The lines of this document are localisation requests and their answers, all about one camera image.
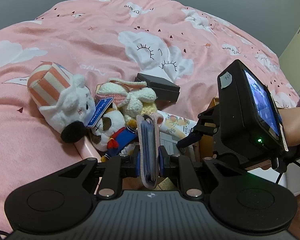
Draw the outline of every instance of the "product box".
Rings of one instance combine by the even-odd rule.
[[[178,100],[180,87],[164,78],[138,73],[134,81],[146,81],[147,86],[153,89],[160,100],[170,102],[176,102]]]

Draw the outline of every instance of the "white label sticker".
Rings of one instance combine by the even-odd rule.
[[[26,86],[28,83],[28,79],[29,79],[29,77],[13,78],[13,79],[7,80],[5,82],[2,82],[2,84],[11,83],[11,84],[18,84],[18,85]]]
[[[226,72],[220,77],[221,88],[226,88],[232,82],[232,75],[229,72]]]
[[[282,142],[283,142],[283,146],[284,146],[284,149],[286,152],[288,152],[288,147],[287,147],[287,143],[286,143],[286,139],[284,137],[284,134],[283,134],[283,129],[282,129],[282,125],[279,123],[280,125],[280,132],[281,132],[281,136],[282,136]]]

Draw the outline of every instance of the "monitor screen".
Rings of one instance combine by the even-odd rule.
[[[245,74],[250,85],[258,115],[272,128],[277,135],[279,135],[278,126],[274,118],[274,113],[272,111],[270,100],[266,91],[246,70]]]

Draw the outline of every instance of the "handwritten label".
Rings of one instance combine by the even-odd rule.
[[[232,82],[232,75],[229,72],[226,72],[220,77],[221,89],[226,88]]]

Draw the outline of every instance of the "pink and white striped hat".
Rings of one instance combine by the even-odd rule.
[[[43,62],[28,79],[28,90],[37,106],[54,106],[60,93],[70,87],[70,78],[54,62]]]

